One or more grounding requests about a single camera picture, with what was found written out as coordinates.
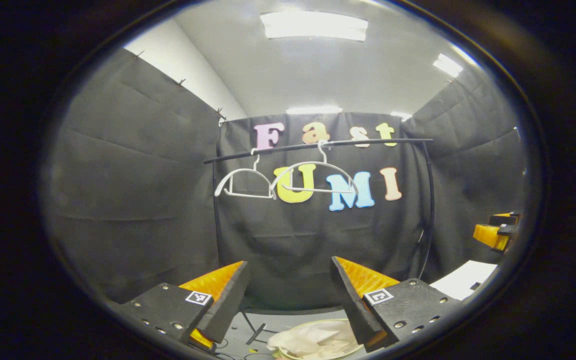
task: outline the white hanger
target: white hanger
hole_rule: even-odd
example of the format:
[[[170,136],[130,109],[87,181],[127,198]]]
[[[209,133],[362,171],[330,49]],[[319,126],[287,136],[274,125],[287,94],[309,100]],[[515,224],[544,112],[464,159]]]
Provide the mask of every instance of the white hanger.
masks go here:
[[[256,148],[253,148],[252,150],[250,150],[250,155],[253,155],[256,150],[257,150]],[[222,193],[222,189],[224,188],[224,185],[226,185],[226,182],[228,182],[228,188],[224,189],[224,193],[226,193],[229,196],[241,196],[242,198],[258,198],[258,199],[275,199],[276,200],[277,194],[275,193],[275,187],[270,186],[270,180],[268,180],[268,178],[266,176],[264,176],[263,173],[260,173],[259,171],[257,171],[257,163],[258,162],[259,162],[259,154],[256,155],[256,160],[254,161],[254,164],[252,165],[252,169],[251,168],[238,168],[237,170],[231,171],[228,175],[226,175],[226,177],[222,178],[222,180],[219,182],[219,184],[217,185],[217,189],[215,189],[215,191],[214,191],[214,195],[219,196],[219,194]],[[261,176],[263,178],[263,180],[265,180],[265,182],[268,183],[268,185],[269,185],[268,195],[246,194],[246,193],[233,192],[233,175],[237,174],[237,173],[253,173],[253,174],[257,174],[257,175]]]
[[[289,190],[289,191],[308,191],[308,192],[318,192],[318,193],[339,193],[339,194],[352,194],[353,190],[355,194],[359,194],[359,189],[357,188],[357,184],[355,184],[353,178],[345,171],[343,171],[342,169],[340,169],[337,166],[334,166],[333,164],[329,164],[328,163],[328,157],[326,156],[326,153],[324,152],[324,150],[322,149],[322,145],[323,144],[327,144],[328,141],[324,140],[324,139],[320,139],[320,141],[317,142],[317,148],[319,149],[319,152],[321,153],[321,155],[323,155],[324,157],[324,161],[320,162],[320,161],[304,161],[304,162],[298,162],[297,164],[294,164],[288,168],[286,168],[284,171],[282,171],[279,175],[277,175],[277,177],[274,179],[274,181],[272,182],[272,184],[270,184],[270,189],[274,189],[277,186],[277,183],[279,182],[279,179],[282,178],[282,176],[286,175],[286,173],[288,173],[289,171],[292,171],[294,168],[299,167],[299,166],[303,166],[306,164],[314,164],[317,166],[324,166],[324,167],[329,167],[332,168],[336,171],[339,171],[340,173],[342,173],[343,175],[345,175],[348,178],[348,183],[349,183],[349,187],[348,187],[348,191],[335,191],[335,190],[328,190],[328,189],[306,189],[304,187],[293,187],[293,176],[292,173],[290,174],[290,183],[288,186],[286,186],[285,184],[281,184],[284,189]]]

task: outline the fluorescent light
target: fluorescent light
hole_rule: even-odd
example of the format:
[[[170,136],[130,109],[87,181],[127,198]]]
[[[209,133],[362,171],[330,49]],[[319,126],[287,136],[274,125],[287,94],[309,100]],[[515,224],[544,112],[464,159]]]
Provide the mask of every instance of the fluorescent light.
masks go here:
[[[398,117],[402,118],[401,121],[406,121],[412,117],[411,114],[408,114],[406,112],[393,111],[390,114],[391,114],[391,116],[398,116]]]
[[[459,64],[450,59],[450,57],[444,54],[439,54],[439,57],[433,65],[435,68],[444,71],[444,73],[452,76],[453,78],[456,78],[457,75],[459,75],[459,73],[464,70],[464,68],[462,68]]]
[[[477,65],[477,61],[475,61],[470,55],[466,54],[466,52],[464,50],[461,50],[461,48],[459,48],[455,45],[451,46],[451,48],[452,48],[452,50],[454,50],[455,53],[457,53],[457,55],[462,57],[462,59],[466,60],[466,62],[468,62],[468,64]]]
[[[283,37],[330,37],[364,41],[368,21],[319,11],[281,11],[261,15],[268,39]]]
[[[334,114],[340,113],[341,107],[336,106],[309,106],[309,107],[291,107],[286,109],[286,114]]]

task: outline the foam letter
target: foam letter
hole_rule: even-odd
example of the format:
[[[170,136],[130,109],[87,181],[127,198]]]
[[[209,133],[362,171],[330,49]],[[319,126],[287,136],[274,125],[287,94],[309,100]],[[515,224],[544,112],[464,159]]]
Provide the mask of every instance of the foam letter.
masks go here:
[[[277,144],[279,141],[279,132],[283,132],[284,124],[275,122],[255,125],[254,130],[256,131],[256,149],[270,149],[274,148],[272,144]]]
[[[313,171],[315,170],[316,167],[317,166],[315,164],[303,164],[302,166],[297,167],[297,169],[299,169],[299,171],[303,176],[304,188],[313,189],[315,187]],[[288,166],[276,168],[272,173],[274,174],[274,176],[278,176],[279,174],[283,173],[286,169],[288,169]],[[285,201],[286,203],[303,203],[304,201],[310,199],[311,196],[313,196],[312,191],[305,191],[305,190],[292,191],[282,186],[282,185],[285,185],[287,187],[290,186],[290,184],[292,183],[291,180],[293,178],[294,170],[295,169],[290,169],[288,173],[285,173],[283,176],[281,176],[279,181],[277,181],[277,188],[276,188],[277,196],[279,196],[279,199]]]
[[[402,193],[397,186],[397,178],[395,174],[397,169],[394,167],[386,167],[379,170],[379,173],[383,175],[383,179],[386,181],[386,200],[393,201],[402,198]]]
[[[388,126],[388,123],[381,123],[379,126],[374,128],[375,130],[377,130],[379,132],[379,136],[381,136],[382,139],[392,139],[393,137],[391,137],[391,133],[395,132],[395,129],[393,129],[392,127]],[[395,146],[397,145],[396,142],[389,142],[385,144],[386,146]]]
[[[354,141],[366,141],[366,140],[368,140],[368,136],[366,136],[367,134],[368,134],[368,132],[363,127],[352,126],[350,128],[350,136],[352,136],[352,139]],[[368,146],[370,146],[370,144],[369,143],[358,143],[358,144],[355,144],[354,146],[356,146],[357,148],[368,148]]]
[[[368,185],[368,179],[370,179],[370,173],[368,171],[359,171],[354,174],[354,183],[357,185],[357,190],[359,194],[355,193],[355,188],[352,187],[346,178],[338,173],[330,175],[326,178],[326,181],[330,183],[330,189],[333,191],[348,191],[348,188],[352,189],[352,193],[332,193],[332,203],[328,207],[331,212],[338,212],[343,210],[345,207],[341,202],[345,202],[348,208],[352,208],[357,199],[357,208],[367,208],[375,205],[375,201],[370,195],[370,185]]]
[[[315,144],[320,139],[325,141],[330,139],[330,134],[326,132],[326,125],[321,122],[307,123],[302,130],[305,134],[301,139],[306,144]]]

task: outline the blue letter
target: blue letter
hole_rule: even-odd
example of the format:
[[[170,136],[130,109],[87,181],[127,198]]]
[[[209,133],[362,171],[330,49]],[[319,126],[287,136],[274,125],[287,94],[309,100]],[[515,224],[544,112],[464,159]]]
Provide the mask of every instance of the blue letter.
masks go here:
[[[348,208],[352,208],[355,203],[355,198],[357,198],[357,208],[367,208],[375,205],[375,201],[370,195],[370,186],[368,185],[368,179],[370,179],[370,173],[368,171],[359,171],[354,174],[354,183],[357,185],[357,190],[359,194],[355,193],[354,187],[346,182],[346,178],[338,173],[330,175],[326,178],[326,181],[330,183],[330,189],[333,191],[347,191],[348,188],[352,190],[352,193],[332,193],[332,203],[330,204],[331,212],[338,212],[343,210],[345,206],[341,202],[348,205]]]

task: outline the hanger hook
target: hanger hook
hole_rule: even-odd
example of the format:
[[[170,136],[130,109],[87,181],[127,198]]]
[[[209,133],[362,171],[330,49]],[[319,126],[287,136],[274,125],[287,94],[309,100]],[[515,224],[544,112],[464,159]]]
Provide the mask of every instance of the hanger hook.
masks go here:
[[[324,162],[326,164],[328,163],[328,157],[326,156],[326,153],[324,152],[322,146],[327,143],[328,141],[325,139],[319,139],[319,141],[317,141],[317,148],[319,149],[319,152],[321,153],[322,157],[324,157]]]
[[[255,153],[256,151],[257,151],[257,148],[256,148],[256,147],[252,148],[252,150],[250,150],[250,155],[254,155],[254,153]],[[254,164],[252,164],[252,169],[253,169],[254,171],[257,171],[257,164],[258,164],[258,162],[259,162],[259,158],[260,158],[260,156],[259,156],[259,154],[257,154],[257,155],[256,155],[256,160],[254,160]]]

